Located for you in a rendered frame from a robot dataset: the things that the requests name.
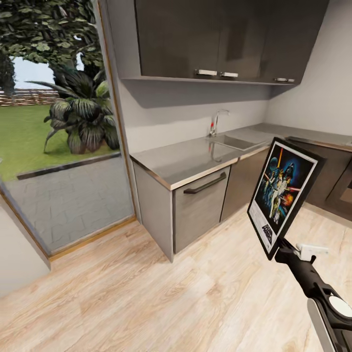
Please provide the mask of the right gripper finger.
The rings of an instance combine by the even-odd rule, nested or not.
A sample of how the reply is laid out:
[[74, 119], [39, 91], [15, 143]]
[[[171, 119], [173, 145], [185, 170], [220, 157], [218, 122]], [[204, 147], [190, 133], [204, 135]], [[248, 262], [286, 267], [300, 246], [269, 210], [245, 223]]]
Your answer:
[[[279, 248], [292, 249], [292, 248], [288, 248], [286, 244], [283, 242], [283, 240], [280, 239], [280, 237], [277, 237], [277, 242], [278, 242]], [[295, 249], [292, 249], [292, 250], [294, 251]]]
[[286, 238], [283, 239], [283, 242], [286, 244], [288, 248], [295, 249], [296, 251], [299, 251], [297, 248], [295, 248]]

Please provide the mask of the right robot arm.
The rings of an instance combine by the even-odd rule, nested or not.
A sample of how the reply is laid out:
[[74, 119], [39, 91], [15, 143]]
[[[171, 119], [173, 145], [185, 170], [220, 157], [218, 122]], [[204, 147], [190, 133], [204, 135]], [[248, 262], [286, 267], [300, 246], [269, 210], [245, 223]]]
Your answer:
[[313, 267], [316, 256], [328, 257], [330, 250], [321, 245], [296, 243], [277, 237], [274, 256], [287, 264], [308, 297], [307, 308], [324, 352], [352, 352], [352, 308], [337, 291], [326, 284]]

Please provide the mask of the poster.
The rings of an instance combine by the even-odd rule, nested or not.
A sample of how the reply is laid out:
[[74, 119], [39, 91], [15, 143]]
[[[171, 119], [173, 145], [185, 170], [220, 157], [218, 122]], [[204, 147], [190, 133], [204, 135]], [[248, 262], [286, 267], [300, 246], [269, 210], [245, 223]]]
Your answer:
[[272, 139], [247, 214], [269, 261], [284, 239], [328, 158]]

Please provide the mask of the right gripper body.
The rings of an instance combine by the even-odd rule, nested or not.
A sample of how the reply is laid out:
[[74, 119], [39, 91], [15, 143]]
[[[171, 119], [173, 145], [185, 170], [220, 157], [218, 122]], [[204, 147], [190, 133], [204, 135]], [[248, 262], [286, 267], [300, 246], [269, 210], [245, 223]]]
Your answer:
[[278, 248], [274, 259], [278, 263], [287, 264], [296, 280], [303, 273], [317, 273], [312, 265], [316, 259], [316, 256], [311, 256], [310, 261], [303, 261], [294, 253], [292, 249]]

